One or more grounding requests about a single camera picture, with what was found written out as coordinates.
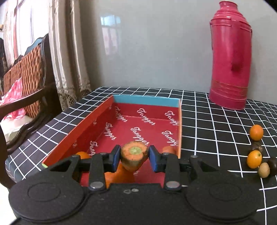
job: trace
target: pink plastic bag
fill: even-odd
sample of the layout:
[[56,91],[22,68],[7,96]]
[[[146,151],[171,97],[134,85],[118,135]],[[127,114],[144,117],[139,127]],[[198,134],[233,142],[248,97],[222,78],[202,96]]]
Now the pink plastic bag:
[[[5,96],[2,96],[2,100],[0,100],[0,105],[5,105],[7,103],[13,102],[18,100],[22,97],[22,80],[19,78],[14,82],[12,88],[7,92]],[[16,110],[14,112],[9,113],[6,115],[3,120],[6,119],[19,119],[25,116],[26,112],[24,108]]]

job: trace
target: curtain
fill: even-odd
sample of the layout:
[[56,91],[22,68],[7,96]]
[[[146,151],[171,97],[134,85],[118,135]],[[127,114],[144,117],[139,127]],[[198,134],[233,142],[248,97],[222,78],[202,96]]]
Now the curtain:
[[78,0],[50,0],[49,41],[56,87],[64,110],[91,92]]
[[3,76],[8,71],[7,61],[4,50],[4,41],[0,38],[0,97],[4,95]]
[[7,66],[14,63],[14,9],[17,0],[8,0],[6,2],[6,12],[4,19],[4,47],[7,60]]

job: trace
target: window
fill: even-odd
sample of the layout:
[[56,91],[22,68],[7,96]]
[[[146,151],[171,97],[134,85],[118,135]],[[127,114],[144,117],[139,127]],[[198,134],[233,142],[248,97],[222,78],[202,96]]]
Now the window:
[[16,8],[17,54],[24,55],[39,37],[48,33],[49,0],[18,0]]
[[120,17],[108,15],[101,17],[101,25],[106,55],[119,53],[120,45]]

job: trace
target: black and white grid tablecloth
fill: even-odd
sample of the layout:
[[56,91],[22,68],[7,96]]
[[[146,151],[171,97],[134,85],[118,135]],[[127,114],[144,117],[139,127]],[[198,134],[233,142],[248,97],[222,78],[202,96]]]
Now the black and white grid tablecloth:
[[20,181],[43,169],[43,159],[91,111],[112,94],[162,96],[182,101],[183,137],[181,157],[196,154],[251,179],[263,193],[256,214],[265,225],[277,222],[277,177],[261,179],[246,165],[250,146],[249,129],[253,124],[264,128],[263,161],[277,157],[277,107],[248,100],[244,110],[224,109],[210,102],[208,94],[155,88],[100,87],[59,114],[20,146],[6,161],[10,176]]

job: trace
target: white wall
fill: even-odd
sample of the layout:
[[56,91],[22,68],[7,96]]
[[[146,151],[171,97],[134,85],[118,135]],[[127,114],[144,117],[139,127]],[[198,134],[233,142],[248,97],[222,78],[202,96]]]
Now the white wall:
[[[0,6],[0,24],[4,24],[5,19],[6,2]],[[0,32],[0,38],[3,39],[3,32]]]
[[[248,97],[277,104],[277,13],[263,0],[234,0],[253,29]],[[209,92],[209,21],[219,0],[80,1],[92,87],[141,86]],[[106,55],[101,16],[121,18],[117,55]]]

